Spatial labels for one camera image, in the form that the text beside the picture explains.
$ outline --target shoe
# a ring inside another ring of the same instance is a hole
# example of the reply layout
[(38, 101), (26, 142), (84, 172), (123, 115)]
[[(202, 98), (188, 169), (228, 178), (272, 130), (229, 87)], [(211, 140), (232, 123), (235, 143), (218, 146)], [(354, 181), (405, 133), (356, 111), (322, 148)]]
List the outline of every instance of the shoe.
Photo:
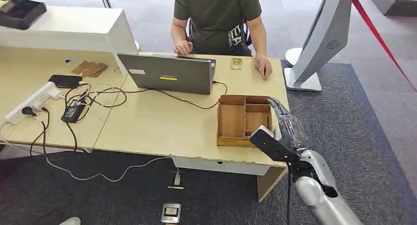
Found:
[(60, 225), (81, 225), (81, 219), (78, 217), (72, 217), (60, 223)]

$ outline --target sticker on laptop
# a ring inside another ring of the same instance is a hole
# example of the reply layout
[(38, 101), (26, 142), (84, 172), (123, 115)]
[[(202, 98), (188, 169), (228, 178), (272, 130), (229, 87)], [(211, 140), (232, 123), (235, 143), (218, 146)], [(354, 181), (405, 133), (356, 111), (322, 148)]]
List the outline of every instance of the sticker on laptop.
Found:
[(142, 69), (129, 69), (132, 74), (146, 74)]
[(168, 75), (162, 75), (162, 76), (159, 76), (159, 78), (162, 79), (162, 80), (171, 80), (171, 81), (178, 80), (176, 77), (174, 77), (174, 76), (168, 76)]

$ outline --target socket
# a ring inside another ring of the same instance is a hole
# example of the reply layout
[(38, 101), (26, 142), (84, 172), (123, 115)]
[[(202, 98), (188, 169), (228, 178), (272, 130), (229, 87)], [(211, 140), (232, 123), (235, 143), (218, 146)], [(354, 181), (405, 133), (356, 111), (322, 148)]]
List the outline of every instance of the socket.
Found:
[(20, 123), (27, 115), (22, 113), (24, 107), (31, 107), (34, 111), (41, 111), (44, 107), (43, 104), (49, 98), (59, 100), (62, 97), (62, 91), (55, 86), (53, 82), (47, 82), (38, 91), (33, 93), (28, 99), (20, 103), (14, 110), (12, 110), (5, 119), (12, 124)]

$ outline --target laptop lid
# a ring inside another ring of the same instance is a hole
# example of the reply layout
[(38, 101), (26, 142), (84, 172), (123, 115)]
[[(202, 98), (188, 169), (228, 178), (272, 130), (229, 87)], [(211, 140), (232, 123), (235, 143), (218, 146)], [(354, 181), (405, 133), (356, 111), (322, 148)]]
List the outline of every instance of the laptop lid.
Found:
[(138, 87), (209, 95), (215, 60), (118, 54)]

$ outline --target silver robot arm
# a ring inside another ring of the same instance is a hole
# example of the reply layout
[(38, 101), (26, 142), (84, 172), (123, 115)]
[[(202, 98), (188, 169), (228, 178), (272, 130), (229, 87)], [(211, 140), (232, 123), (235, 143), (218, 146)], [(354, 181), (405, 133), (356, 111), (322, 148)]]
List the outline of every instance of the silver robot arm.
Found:
[(274, 135), (260, 126), (250, 141), (274, 161), (288, 163), (299, 196), (322, 225), (363, 225), (338, 192), (324, 158), (305, 148), (307, 136), (299, 120), (278, 100), (270, 97), (268, 101), (280, 132)]

